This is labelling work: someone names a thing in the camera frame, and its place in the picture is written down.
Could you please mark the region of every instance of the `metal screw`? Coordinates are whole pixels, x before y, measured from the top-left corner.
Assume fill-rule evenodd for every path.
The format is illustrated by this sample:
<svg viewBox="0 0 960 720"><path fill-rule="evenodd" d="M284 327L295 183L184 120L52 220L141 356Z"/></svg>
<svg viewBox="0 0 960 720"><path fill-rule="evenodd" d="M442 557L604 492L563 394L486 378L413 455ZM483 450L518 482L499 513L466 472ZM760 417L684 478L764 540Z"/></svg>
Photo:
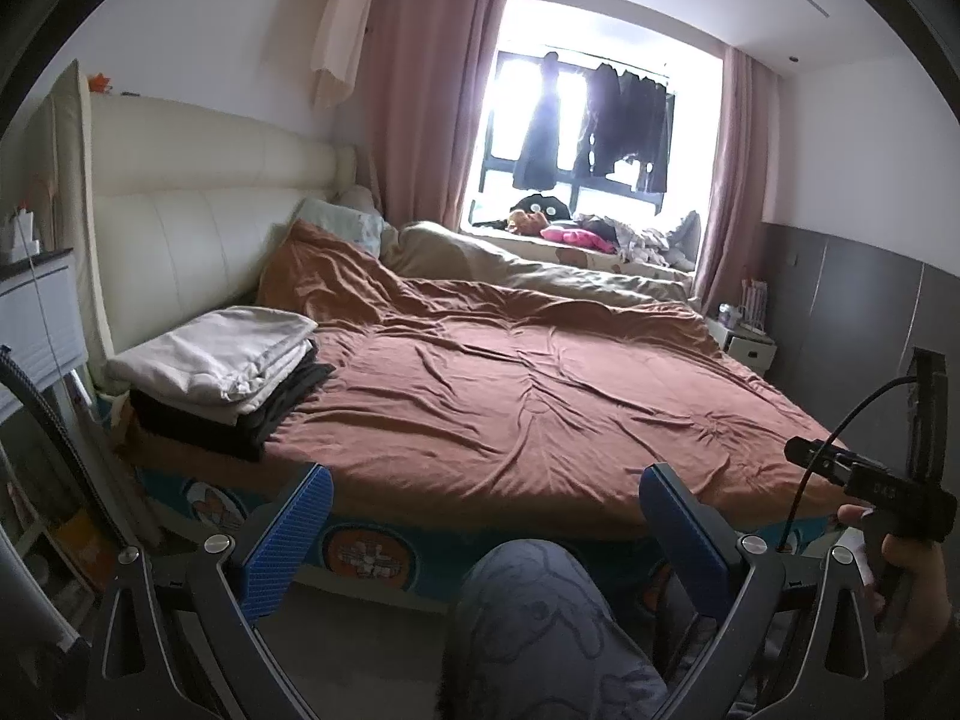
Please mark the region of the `metal screw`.
<svg viewBox="0 0 960 720"><path fill-rule="evenodd" d="M120 550L120 554L117 555L117 560L123 563L123 565L130 565L138 557L140 557L140 550L134 546L128 546Z"/></svg>
<svg viewBox="0 0 960 720"><path fill-rule="evenodd" d="M230 546L230 537L224 536L223 533L215 533L213 536L210 536L204 543L203 549L210 552L211 555L218 555L220 552L223 552L224 549Z"/></svg>
<svg viewBox="0 0 960 720"><path fill-rule="evenodd" d="M760 536L743 536L740 543L743 544L743 548L751 555L762 555L767 551L767 542L760 538Z"/></svg>
<svg viewBox="0 0 960 720"><path fill-rule="evenodd" d="M833 559L842 562L843 565L850 565L853 562L853 552L846 547L834 547L830 551L830 555L833 555Z"/></svg>

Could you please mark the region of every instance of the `pink curtain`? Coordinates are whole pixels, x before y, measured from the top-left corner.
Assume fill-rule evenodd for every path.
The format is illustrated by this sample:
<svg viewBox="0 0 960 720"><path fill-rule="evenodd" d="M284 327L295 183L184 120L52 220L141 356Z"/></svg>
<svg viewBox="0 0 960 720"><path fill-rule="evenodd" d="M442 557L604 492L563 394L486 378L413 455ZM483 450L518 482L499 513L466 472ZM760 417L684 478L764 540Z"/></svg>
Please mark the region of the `pink curtain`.
<svg viewBox="0 0 960 720"><path fill-rule="evenodd" d="M763 201L776 173L771 149L775 106L774 73L728 46L710 210L694 279L694 295L705 314L713 314L720 303L740 303L741 280L757 275Z"/></svg>
<svg viewBox="0 0 960 720"><path fill-rule="evenodd" d="M506 1L373 0L361 73L390 223L459 227Z"/></svg>

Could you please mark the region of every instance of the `orange blanket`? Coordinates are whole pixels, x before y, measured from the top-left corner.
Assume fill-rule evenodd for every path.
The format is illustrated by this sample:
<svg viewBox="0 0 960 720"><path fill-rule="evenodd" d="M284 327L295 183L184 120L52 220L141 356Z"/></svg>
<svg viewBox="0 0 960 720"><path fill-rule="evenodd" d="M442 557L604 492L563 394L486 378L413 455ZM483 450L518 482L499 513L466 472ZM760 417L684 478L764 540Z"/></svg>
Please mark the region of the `orange blanket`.
<svg viewBox="0 0 960 720"><path fill-rule="evenodd" d="M320 322L338 371L263 464L330 469L335 511L426 528L635 538L640 472L666 461L736 527L785 519L793 435L826 431L723 355L678 303L632 309L396 276L298 221L258 301ZM840 490L811 481L800 515Z"/></svg>

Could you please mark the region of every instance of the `person's arm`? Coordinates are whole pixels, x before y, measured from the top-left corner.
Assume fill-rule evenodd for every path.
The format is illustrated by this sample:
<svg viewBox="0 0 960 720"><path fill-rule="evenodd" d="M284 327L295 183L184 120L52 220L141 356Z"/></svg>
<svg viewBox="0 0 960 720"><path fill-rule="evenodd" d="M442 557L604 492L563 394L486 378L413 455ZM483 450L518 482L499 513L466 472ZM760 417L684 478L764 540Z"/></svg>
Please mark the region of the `person's arm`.
<svg viewBox="0 0 960 720"><path fill-rule="evenodd" d="M842 523L859 527L866 509L842 506ZM893 655L905 669L886 680L885 720L956 717L960 704L960 627L947 595L947 570L939 544L887 536L883 558L913 575L904 622L893 640ZM872 587L877 611L883 598Z"/></svg>

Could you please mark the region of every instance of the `floor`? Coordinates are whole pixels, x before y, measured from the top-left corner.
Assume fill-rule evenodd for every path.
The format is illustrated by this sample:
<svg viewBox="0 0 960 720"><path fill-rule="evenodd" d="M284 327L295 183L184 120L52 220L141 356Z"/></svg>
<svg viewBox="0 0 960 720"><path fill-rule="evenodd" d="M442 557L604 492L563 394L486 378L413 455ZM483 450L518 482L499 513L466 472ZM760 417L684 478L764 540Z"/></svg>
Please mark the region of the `floor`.
<svg viewBox="0 0 960 720"><path fill-rule="evenodd" d="M292 584L258 628L323 720L429 720L446 618Z"/></svg>

